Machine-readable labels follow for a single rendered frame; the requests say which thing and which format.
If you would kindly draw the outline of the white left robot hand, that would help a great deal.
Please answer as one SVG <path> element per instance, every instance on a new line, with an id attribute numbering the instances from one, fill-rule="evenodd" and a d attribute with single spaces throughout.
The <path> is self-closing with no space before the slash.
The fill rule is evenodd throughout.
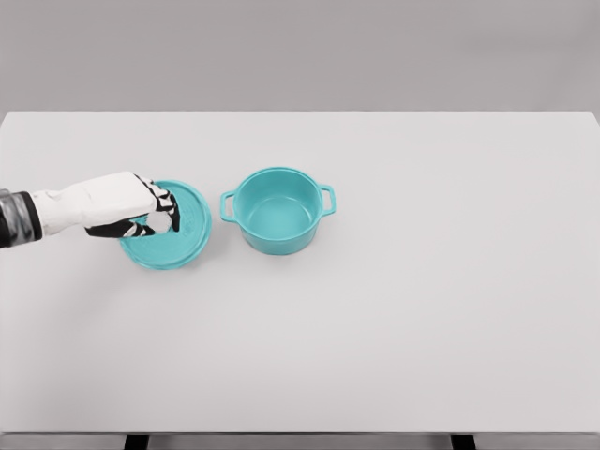
<path id="1" fill-rule="evenodd" d="M 175 196 L 153 180 L 133 172 L 119 172 L 83 181 L 74 186 L 79 199 L 81 224 L 88 235 L 100 238 L 127 238 L 165 233 L 157 226 L 135 219 L 161 213 L 170 229 L 180 230 L 181 215 Z"/>

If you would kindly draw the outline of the teal pot lid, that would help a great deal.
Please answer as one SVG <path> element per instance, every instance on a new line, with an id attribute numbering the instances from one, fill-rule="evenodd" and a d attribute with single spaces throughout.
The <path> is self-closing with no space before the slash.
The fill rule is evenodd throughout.
<path id="1" fill-rule="evenodd" d="M 125 237 L 121 248 L 136 264 L 154 270 L 180 268 L 196 259 L 207 244 L 212 215 L 204 196 L 193 186 L 177 180 L 157 180 L 169 190 L 179 207 L 180 228 L 151 236 Z"/>

